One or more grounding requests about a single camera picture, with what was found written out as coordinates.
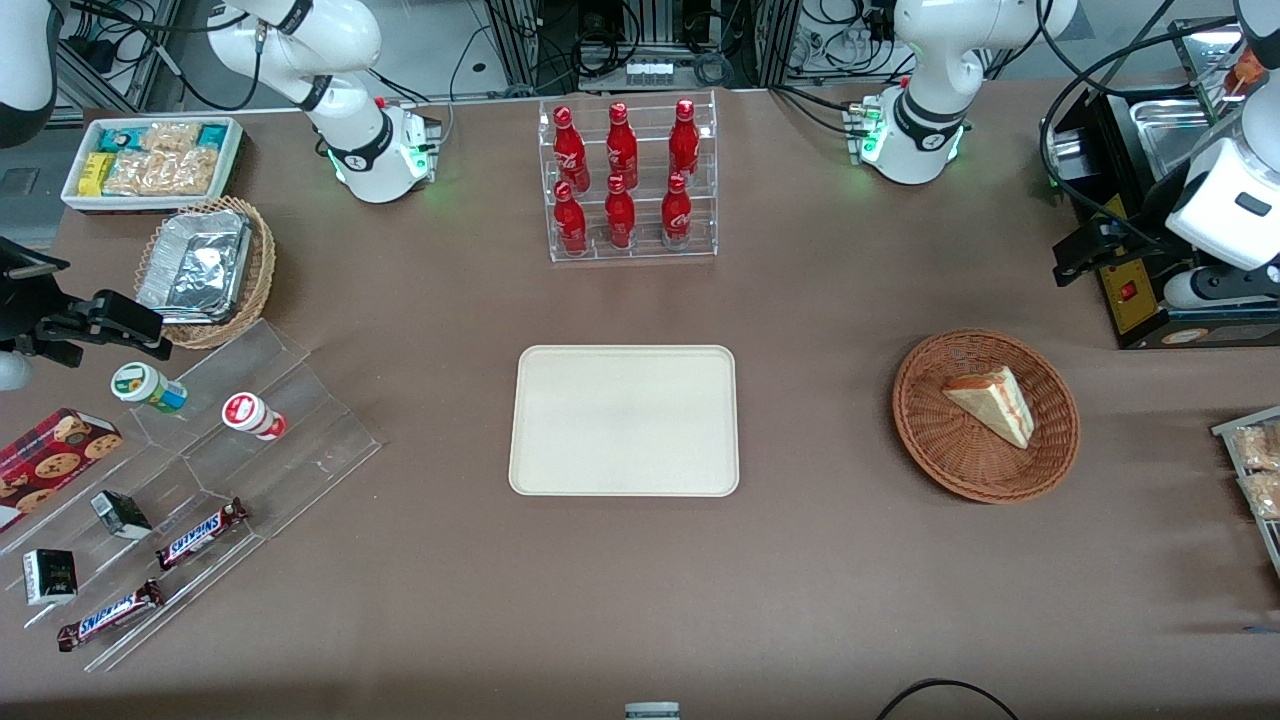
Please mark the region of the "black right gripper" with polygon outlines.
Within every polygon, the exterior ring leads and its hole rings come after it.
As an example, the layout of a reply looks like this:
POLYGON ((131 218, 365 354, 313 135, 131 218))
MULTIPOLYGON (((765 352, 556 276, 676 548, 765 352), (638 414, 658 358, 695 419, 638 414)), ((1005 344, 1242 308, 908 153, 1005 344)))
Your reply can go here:
POLYGON ((163 316, 113 290, 83 300, 61 291, 55 274, 69 263, 1 240, 1 351, 78 366, 83 348, 73 340, 119 345, 159 361, 172 357, 163 316))

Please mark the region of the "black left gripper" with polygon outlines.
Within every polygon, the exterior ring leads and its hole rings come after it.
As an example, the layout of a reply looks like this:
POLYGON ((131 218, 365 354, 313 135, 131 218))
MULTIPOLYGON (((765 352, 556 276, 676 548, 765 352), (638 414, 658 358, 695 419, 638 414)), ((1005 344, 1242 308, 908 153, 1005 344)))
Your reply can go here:
POLYGON ((1102 214, 1070 233, 1070 246, 1053 246, 1053 281, 1066 287, 1084 275, 1142 261, 1149 279, 1169 278, 1197 266, 1202 256, 1185 240, 1155 225, 1125 224, 1102 214))

